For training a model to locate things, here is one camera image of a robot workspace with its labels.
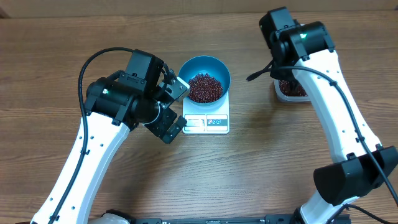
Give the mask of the white digital kitchen scale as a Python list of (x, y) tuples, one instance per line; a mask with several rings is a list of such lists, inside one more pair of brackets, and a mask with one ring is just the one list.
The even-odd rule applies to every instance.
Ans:
[(183, 100), (184, 134), (228, 134), (230, 130), (229, 92), (212, 103)]

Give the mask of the red adzuki beans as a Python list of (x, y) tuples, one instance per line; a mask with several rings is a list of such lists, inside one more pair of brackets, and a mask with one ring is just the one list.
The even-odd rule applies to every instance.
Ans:
[[(188, 98), (197, 103), (212, 103), (223, 96), (223, 87), (219, 80), (209, 74), (197, 74), (190, 79), (190, 93)], [(294, 82), (279, 80), (279, 89), (285, 96), (308, 96), (303, 87)]]

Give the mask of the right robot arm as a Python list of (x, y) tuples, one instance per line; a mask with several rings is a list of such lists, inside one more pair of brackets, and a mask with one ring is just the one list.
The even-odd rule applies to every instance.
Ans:
[(265, 71), (303, 87), (323, 126), (332, 159), (332, 164), (314, 171), (316, 191), (296, 209), (291, 222), (334, 223), (355, 200), (390, 185), (397, 149), (384, 147), (365, 122), (323, 23), (300, 24), (280, 7), (262, 17), (259, 27), (272, 54)]

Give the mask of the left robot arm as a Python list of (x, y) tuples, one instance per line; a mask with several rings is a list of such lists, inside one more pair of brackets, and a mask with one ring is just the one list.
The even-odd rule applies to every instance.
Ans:
[(186, 125), (170, 109), (184, 99), (190, 85), (155, 55), (131, 53), (127, 68), (101, 77), (83, 91), (88, 65), (113, 48), (93, 54), (78, 76), (81, 122), (70, 155), (32, 223), (88, 223), (88, 217), (115, 153), (130, 132), (143, 124), (164, 143), (171, 143)]

